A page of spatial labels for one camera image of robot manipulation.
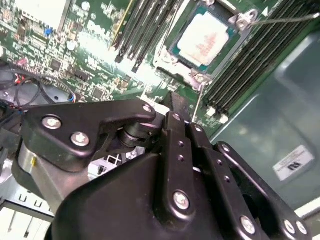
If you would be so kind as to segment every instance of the blue connector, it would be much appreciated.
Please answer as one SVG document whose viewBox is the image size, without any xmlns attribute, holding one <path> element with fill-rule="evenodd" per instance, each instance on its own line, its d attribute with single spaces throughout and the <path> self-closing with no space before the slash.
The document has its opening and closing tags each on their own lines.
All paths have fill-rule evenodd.
<svg viewBox="0 0 320 240">
<path fill-rule="evenodd" d="M 54 29 L 52 27 L 47 27 L 44 29 L 44 35 L 46 37 L 49 37 L 54 32 Z"/>
<path fill-rule="evenodd" d="M 68 101 L 72 102 L 75 99 L 75 96 L 73 94 L 71 94 L 71 96 L 69 96 Z"/>
</svg>

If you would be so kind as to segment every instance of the black robotic arm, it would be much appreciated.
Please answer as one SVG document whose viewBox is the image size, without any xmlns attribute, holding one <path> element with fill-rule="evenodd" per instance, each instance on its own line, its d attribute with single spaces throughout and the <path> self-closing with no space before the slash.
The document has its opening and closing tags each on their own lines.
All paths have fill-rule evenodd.
<svg viewBox="0 0 320 240">
<path fill-rule="evenodd" d="M 212 146 L 183 99 L 169 98 L 165 116 L 140 99 L 25 114 L 14 176 L 29 176 L 55 213 L 48 240 L 312 239 L 230 145 Z M 91 161 L 134 147 L 146 153 L 89 181 Z"/>
</svg>

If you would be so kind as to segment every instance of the sticker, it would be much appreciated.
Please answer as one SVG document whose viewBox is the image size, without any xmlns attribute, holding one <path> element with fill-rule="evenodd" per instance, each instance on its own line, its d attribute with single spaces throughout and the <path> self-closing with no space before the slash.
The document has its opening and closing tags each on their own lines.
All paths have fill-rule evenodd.
<svg viewBox="0 0 320 240">
<path fill-rule="evenodd" d="M 309 152 L 305 146 L 300 145 L 288 156 L 274 165 L 273 170 L 280 181 L 283 181 L 298 172 L 314 159 L 315 157 L 311 154 L 311 152 Z"/>
</svg>

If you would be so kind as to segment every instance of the silver screw head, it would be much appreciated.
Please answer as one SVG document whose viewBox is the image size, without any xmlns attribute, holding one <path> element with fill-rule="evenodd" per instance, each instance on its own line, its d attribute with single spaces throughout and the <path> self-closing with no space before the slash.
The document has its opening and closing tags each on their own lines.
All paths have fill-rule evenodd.
<svg viewBox="0 0 320 240">
<path fill-rule="evenodd" d="M 186 210 L 190 206 L 188 197 L 181 191 L 176 191 L 173 194 L 173 200 L 176 206 L 181 210 Z"/>
<path fill-rule="evenodd" d="M 227 145 L 222 144 L 222 147 L 226 152 L 230 152 L 230 149 L 229 149 L 229 147 Z"/>
<path fill-rule="evenodd" d="M 177 121 L 180 121 L 181 120 L 181 118 L 180 118 L 180 116 L 178 115 L 178 114 L 173 114 L 173 117 L 174 117 L 174 119 L 175 120 L 177 120 Z"/>
<path fill-rule="evenodd" d="M 151 107 L 150 107 L 149 105 L 147 105 L 147 104 L 143 105 L 143 110 L 145 110 L 145 111 L 148 112 L 148 113 L 151 113 L 151 112 L 152 112 Z"/>
<path fill-rule="evenodd" d="M 201 127 L 200 127 L 200 126 L 195 125 L 194 127 L 195 127 L 195 130 L 197 130 L 198 132 L 202 132 L 202 129 L 201 129 Z"/>
<path fill-rule="evenodd" d="M 303 233 L 304 235 L 308 234 L 308 231 L 305 228 L 305 226 L 302 224 L 302 222 L 296 221 L 296 225 L 297 225 L 297 227 L 298 227 L 298 229 L 300 230 L 301 233 Z"/>
<path fill-rule="evenodd" d="M 296 230 L 295 230 L 294 226 L 291 224 L 291 222 L 289 222 L 288 220 L 284 220 L 283 223 L 289 233 L 291 233 L 291 234 L 296 233 Z"/>
<path fill-rule="evenodd" d="M 242 216 L 240 218 L 240 221 L 244 230 L 246 230 L 249 234 L 255 234 L 256 232 L 255 226 L 247 216 Z"/>
<path fill-rule="evenodd" d="M 42 125 L 47 129 L 56 130 L 61 127 L 61 121 L 53 116 L 47 116 L 42 120 Z"/>
<path fill-rule="evenodd" d="M 77 131 L 71 136 L 71 142 L 74 145 L 77 145 L 79 147 L 85 147 L 90 143 L 88 135 L 86 135 L 83 132 Z"/>
</svg>

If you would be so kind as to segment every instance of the yellow marking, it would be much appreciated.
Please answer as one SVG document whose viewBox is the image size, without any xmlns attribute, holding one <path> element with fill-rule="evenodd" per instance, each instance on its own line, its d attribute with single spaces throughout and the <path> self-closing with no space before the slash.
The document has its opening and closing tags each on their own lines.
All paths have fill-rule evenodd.
<svg viewBox="0 0 320 240">
<path fill-rule="evenodd" d="M 32 166 L 32 167 L 36 166 L 36 163 L 37 163 L 37 158 L 34 156 L 34 157 L 31 159 L 31 166 Z"/>
<path fill-rule="evenodd" d="M 134 1 L 135 1 L 135 0 L 131 0 L 130 3 L 129 3 L 129 5 L 128 5 L 128 7 L 126 8 L 125 13 L 124 13 L 124 16 L 123 16 L 123 18 L 122 18 L 122 20 L 121 20 L 121 23 L 119 24 L 118 29 L 115 31 L 115 35 L 114 35 L 114 38 L 113 38 L 113 40 L 112 40 L 112 43 L 111 43 L 109 49 L 113 46 L 113 44 L 114 44 L 114 42 L 115 42 L 115 40 L 116 40 L 116 38 L 117 38 L 117 36 L 118 36 L 118 33 L 119 33 L 119 31 L 120 31 L 120 28 L 121 28 L 122 24 L 124 23 L 125 18 L 126 18 L 128 12 L 129 12 L 129 9 L 130 9 L 130 7 L 131 7 L 131 5 L 132 5 L 132 3 L 133 3 Z"/>
</svg>

